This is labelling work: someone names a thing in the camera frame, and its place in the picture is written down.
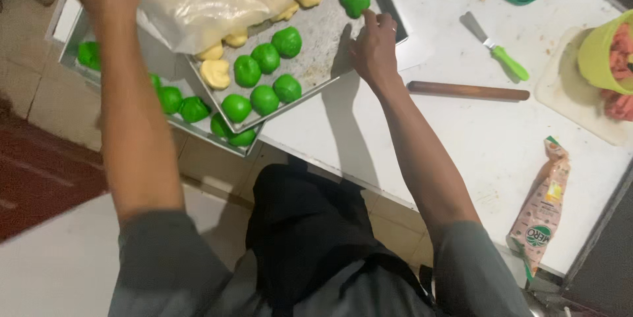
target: black apron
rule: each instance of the black apron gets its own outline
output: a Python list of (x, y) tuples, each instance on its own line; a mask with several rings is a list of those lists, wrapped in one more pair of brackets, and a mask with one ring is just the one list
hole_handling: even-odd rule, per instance
[(295, 304), (362, 259), (366, 263), (343, 284), (341, 297), (362, 273), (381, 266), (431, 304), (407, 263), (374, 238), (365, 201), (353, 186), (279, 164), (257, 177), (246, 248), (257, 257), (257, 289), (274, 316), (292, 316)]

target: person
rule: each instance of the person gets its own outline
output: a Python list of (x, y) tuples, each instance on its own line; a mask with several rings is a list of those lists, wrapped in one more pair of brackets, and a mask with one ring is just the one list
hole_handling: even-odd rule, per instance
[(103, 157), (120, 223), (110, 316), (531, 316), (466, 186), (397, 72), (389, 14), (365, 11), (349, 55), (389, 123), (435, 251), (435, 296), (372, 233), (360, 192), (291, 166), (253, 188), (234, 273), (202, 240), (137, 40), (139, 0), (81, 0), (101, 47)]

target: white cutting board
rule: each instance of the white cutting board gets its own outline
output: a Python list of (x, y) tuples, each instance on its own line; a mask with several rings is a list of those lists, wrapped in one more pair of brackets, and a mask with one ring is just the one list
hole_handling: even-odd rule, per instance
[(600, 89), (590, 85), (578, 69), (578, 49), (590, 32), (591, 29), (582, 28), (565, 32), (536, 85), (534, 96), (606, 142), (624, 146), (633, 138), (633, 123), (605, 116)]

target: white table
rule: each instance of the white table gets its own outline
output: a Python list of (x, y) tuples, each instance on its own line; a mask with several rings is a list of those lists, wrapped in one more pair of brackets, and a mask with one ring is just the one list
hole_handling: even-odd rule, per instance
[[(549, 61), (548, 51), (553, 54), (567, 29), (597, 26), (620, 14), (605, 0), (536, 0), (523, 7), (504, 0), (394, 2), (411, 34), (400, 46), (399, 61), (419, 64), (401, 71), (405, 83), (422, 80), (524, 90), (534, 88)], [(69, 2), (66, 8), (71, 12), (75, 6)], [(530, 81), (514, 84), (506, 77), (487, 49), (459, 23), (466, 11), (473, 12), (488, 35), (527, 68)], [(68, 22), (63, 21), (64, 13), (62, 28)], [(549, 269), (566, 273), (633, 150), (611, 146), (534, 99), (521, 103), (420, 95), (413, 99), (455, 161), (484, 226), (499, 245), (505, 245), (505, 235), (547, 160), (543, 139), (553, 135), (570, 152), (572, 172), (563, 216), (542, 260)], [(341, 79), (269, 121), (261, 139), (415, 207), (384, 114), (358, 77)]]

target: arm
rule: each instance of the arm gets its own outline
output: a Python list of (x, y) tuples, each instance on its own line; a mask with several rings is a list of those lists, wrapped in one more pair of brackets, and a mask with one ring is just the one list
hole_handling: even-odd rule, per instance
[(365, 34), (352, 42), (349, 52), (382, 105), (402, 176), (437, 250), (442, 228), (456, 221), (479, 223), (479, 217), (457, 167), (398, 74), (397, 26), (389, 14), (365, 11)]
[(136, 33), (139, 0), (81, 0), (101, 46), (103, 156), (119, 222), (152, 209), (183, 209), (169, 125)]

